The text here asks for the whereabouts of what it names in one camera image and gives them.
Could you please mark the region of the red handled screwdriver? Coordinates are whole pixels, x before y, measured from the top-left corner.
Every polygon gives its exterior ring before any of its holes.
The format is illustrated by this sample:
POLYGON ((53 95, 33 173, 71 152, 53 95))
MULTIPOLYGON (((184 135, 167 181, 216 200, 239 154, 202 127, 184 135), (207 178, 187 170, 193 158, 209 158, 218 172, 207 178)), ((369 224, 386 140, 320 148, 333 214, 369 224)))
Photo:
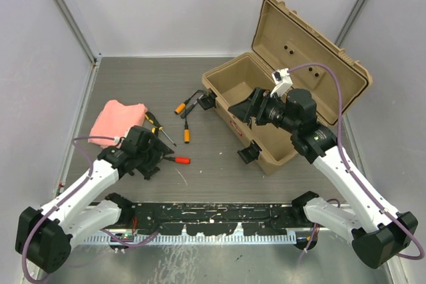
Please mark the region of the red handled screwdriver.
POLYGON ((189 165, 191 163, 191 159, 185 157, 164 157, 164 159, 177 164, 189 165))

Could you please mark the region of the tan plastic tool case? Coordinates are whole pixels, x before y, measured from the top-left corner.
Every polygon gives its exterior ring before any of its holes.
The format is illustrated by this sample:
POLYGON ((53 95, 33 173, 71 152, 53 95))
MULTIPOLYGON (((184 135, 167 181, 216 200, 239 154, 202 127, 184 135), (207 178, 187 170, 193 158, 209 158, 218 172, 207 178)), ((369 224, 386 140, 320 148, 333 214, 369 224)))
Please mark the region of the tan plastic tool case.
POLYGON ((241 157, 270 175, 296 157, 290 133, 272 124, 244 124, 229 107, 265 89, 285 99, 291 89, 310 91, 319 121, 334 126, 338 116, 371 86, 370 73, 315 30, 283 1, 263 0, 252 49, 202 76, 204 110, 214 108, 244 144, 241 157))

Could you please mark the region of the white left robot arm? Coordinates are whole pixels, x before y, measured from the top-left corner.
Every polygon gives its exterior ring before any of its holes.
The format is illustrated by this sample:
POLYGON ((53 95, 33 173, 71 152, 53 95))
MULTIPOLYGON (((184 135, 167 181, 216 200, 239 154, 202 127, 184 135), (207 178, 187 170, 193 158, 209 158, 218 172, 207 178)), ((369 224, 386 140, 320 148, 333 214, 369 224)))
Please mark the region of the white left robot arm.
POLYGON ((21 263, 34 263, 46 273, 60 268, 84 239, 110 225, 128 227, 134 206, 123 196, 109 194, 93 209, 88 205, 123 176, 140 172, 148 180, 158 164, 173 154, 156 134, 141 126, 114 138, 88 170, 63 193, 39 209, 27 207, 19 216, 15 251, 21 263))

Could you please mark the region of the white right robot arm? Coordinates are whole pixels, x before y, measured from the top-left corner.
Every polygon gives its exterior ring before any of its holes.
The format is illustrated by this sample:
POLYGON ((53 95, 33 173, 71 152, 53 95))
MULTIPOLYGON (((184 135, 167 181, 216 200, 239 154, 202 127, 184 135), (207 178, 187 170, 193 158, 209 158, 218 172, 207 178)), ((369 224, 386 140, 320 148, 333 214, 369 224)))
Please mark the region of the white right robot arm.
POLYGON ((311 222, 332 230, 348 241, 359 259, 372 269, 409 246, 418 244, 417 218, 401 213, 383 198, 349 162, 340 139, 317 120, 317 104, 306 89, 292 89, 285 99, 262 88, 229 107, 243 123, 273 124, 291 134, 294 149, 336 187, 352 211, 341 210, 308 192, 292 202, 292 219, 298 226, 311 222))

